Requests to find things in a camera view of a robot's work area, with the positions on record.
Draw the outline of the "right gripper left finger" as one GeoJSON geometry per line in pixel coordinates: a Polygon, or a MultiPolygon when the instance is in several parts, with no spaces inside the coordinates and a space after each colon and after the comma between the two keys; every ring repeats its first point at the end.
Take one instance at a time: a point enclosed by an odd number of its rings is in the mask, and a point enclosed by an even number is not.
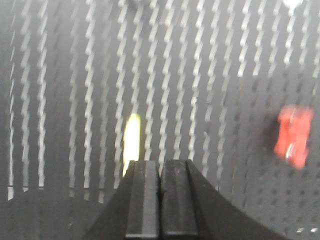
{"type": "Polygon", "coordinates": [[[155,161],[131,161],[85,240],[160,239],[159,174],[155,161]]]}

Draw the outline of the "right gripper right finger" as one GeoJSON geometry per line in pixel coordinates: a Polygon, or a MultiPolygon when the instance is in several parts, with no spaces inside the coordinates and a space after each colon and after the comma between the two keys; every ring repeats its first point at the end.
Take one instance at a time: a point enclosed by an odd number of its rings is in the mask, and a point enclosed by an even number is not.
{"type": "Polygon", "coordinates": [[[225,199],[191,160],[167,160],[161,174],[164,240],[283,240],[225,199]]]}

